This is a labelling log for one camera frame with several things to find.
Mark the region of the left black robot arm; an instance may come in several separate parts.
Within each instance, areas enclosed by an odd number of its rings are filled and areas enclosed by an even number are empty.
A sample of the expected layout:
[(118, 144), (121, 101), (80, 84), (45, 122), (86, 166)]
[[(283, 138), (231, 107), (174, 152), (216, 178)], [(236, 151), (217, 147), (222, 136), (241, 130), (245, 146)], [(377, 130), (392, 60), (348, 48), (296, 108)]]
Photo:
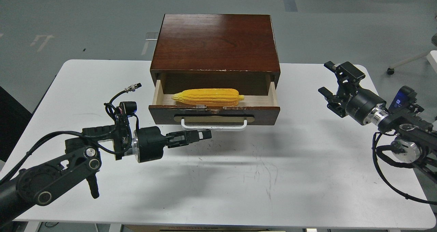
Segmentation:
[[(175, 148), (210, 139), (210, 130), (185, 130), (162, 135), (157, 126), (131, 131), (129, 118), (136, 117), (137, 104), (113, 101), (122, 94), (134, 92), (140, 83), (130, 85), (104, 104), (113, 120), (112, 125), (83, 128), (81, 132), (56, 131), (40, 138), (25, 156), (1, 179), (1, 227), (35, 205), (46, 206), (86, 180), (92, 198), (99, 197), (96, 174), (102, 166), (100, 150), (114, 155), (116, 160), (134, 155), (137, 162), (159, 160), (164, 148)], [(65, 140), (63, 155), (31, 168), (24, 162), (44, 143), (60, 135), (71, 135)]]

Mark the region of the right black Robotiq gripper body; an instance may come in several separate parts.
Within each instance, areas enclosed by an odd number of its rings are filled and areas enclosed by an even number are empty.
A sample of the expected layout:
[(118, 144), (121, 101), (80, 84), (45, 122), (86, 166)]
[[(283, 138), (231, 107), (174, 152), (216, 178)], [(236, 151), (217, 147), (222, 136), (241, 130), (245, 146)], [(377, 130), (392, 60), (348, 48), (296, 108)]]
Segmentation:
[(389, 116), (386, 101), (371, 90), (361, 87), (345, 89), (345, 116), (350, 116), (360, 125), (373, 123), (378, 126)]

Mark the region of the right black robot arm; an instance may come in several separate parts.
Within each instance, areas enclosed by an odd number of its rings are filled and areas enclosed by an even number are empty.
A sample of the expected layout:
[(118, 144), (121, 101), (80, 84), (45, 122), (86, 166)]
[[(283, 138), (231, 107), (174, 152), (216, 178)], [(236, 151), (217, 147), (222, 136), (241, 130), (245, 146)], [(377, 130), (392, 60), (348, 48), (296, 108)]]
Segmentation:
[(360, 125), (374, 124), (378, 130), (372, 138), (373, 165), (380, 178), (393, 191), (407, 200), (436, 205), (435, 201), (420, 199), (395, 188), (381, 171), (378, 160), (396, 168), (417, 169), (436, 183), (436, 131), (433, 124), (419, 117), (424, 109), (417, 104), (417, 93), (402, 86), (391, 105), (371, 90), (360, 86), (365, 74), (350, 62), (324, 64), (337, 78), (338, 90), (333, 94), (326, 87), (319, 88), (327, 101), (327, 108), (341, 118), (350, 116)]

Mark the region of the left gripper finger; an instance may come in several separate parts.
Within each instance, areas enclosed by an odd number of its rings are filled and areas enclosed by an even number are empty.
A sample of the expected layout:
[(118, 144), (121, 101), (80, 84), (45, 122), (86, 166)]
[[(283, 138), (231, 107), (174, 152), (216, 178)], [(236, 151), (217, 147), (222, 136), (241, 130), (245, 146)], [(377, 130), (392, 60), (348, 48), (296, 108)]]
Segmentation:
[(176, 148), (181, 146), (187, 146), (189, 144), (202, 141), (203, 139), (182, 139), (182, 138), (172, 138), (167, 143), (167, 148)]
[(166, 134), (169, 140), (205, 140), (212, 138), (211, 130), (185, 130)]

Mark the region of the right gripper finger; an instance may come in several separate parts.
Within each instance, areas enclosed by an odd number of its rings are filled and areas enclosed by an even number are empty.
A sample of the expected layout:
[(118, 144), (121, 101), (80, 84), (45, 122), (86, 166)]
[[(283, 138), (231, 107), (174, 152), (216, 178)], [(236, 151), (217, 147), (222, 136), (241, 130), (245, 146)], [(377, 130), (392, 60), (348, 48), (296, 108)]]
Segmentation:
[(346, 117), (348, 114), (346, 112), (346, 102), (343, 98), (334, 95), (326, 87), (321, 87), (318, 92), (322, 94), (327, 101), (327, 108), (338, 115), (340, 118)]
[(350, 62), (335, 65), (328, 61), (324, 63), (324, 67), (332, 71), (337, 78), (337, 94), (356, 94), (360, 82), (365, 78), (365, 73)]

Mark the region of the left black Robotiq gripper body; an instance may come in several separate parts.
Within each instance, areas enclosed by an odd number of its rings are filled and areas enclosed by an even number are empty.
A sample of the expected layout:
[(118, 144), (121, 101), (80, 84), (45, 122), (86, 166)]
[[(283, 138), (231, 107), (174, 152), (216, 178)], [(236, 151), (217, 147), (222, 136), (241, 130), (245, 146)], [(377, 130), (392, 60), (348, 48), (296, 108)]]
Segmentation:
[(133, 153), (138, 163), (159, 160), (167, 139), (157, 126), (139, 128), (133, 133)]

